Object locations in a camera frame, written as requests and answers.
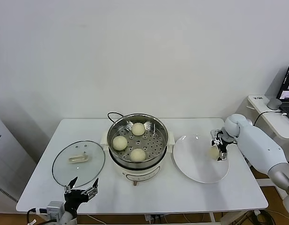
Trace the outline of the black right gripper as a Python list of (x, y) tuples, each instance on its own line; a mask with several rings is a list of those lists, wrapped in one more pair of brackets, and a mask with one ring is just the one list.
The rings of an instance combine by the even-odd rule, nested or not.
[(228, 158), (227, 146), (229, 145), (228, 138), (223, 133), (218, 133), (217, 138), (213, 138), (211, 141), (211, 146), (217, 145), (218, 149), (220, 150), (217, 161), (227, 160)]

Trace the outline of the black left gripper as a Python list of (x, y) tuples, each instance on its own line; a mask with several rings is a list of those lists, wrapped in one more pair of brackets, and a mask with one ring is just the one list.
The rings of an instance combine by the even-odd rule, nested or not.
[(92, 187), (82, 190), (82, 189), (72, 189), (77, 181), (78, 177), (72, 179), (68, 185), (64, 186), (64, 198), (65, 198), (65, 210), (78, 210), (82, 203), (87, 203), (98, 193), (98, 181), (99, 178), (95, 180)]

